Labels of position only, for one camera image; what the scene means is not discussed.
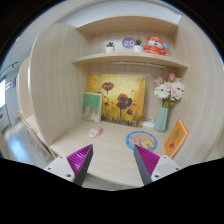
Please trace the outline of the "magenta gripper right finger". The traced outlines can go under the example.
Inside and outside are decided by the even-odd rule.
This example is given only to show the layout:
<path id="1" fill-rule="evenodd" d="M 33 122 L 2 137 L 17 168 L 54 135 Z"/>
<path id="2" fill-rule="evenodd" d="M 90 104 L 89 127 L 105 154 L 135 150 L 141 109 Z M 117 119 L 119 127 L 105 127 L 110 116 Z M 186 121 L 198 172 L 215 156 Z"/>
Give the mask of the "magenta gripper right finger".
<path id="1" fill-rule="evenodd" d="M 150 184 L 152 182 L 152 173 L 159 162 L 160 157 L 138 145 L 134 146 L 134 157 L 143 184 Z"/>

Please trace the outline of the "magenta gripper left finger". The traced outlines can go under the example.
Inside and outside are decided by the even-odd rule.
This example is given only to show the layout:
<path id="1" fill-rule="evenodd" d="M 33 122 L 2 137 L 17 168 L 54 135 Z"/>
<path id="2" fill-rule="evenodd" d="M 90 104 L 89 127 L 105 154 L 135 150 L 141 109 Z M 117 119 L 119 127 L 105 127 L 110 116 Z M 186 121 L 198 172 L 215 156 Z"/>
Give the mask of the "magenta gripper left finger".
<path id="1" fill-rule="evenodd" d="M 66 157 L 74 175 L 74 183 L 81 186 L 93 156 L 93 145 L 85 146 Z"/>

